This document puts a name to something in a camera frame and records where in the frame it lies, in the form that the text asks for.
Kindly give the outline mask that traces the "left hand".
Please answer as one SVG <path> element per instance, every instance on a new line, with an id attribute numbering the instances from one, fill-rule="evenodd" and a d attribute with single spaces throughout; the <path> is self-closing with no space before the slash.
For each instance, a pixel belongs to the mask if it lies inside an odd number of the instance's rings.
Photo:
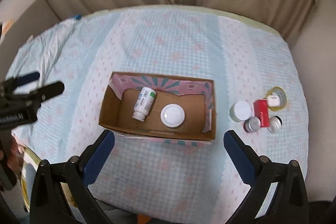
<path id="1" fill-rule="evenodd" d="M 21 177 L 24 151 L 25 146 L 18 144 L 15 137 L 12 137 L 10 156 L 7 157 L 7 165 L 18 178 Z"/>

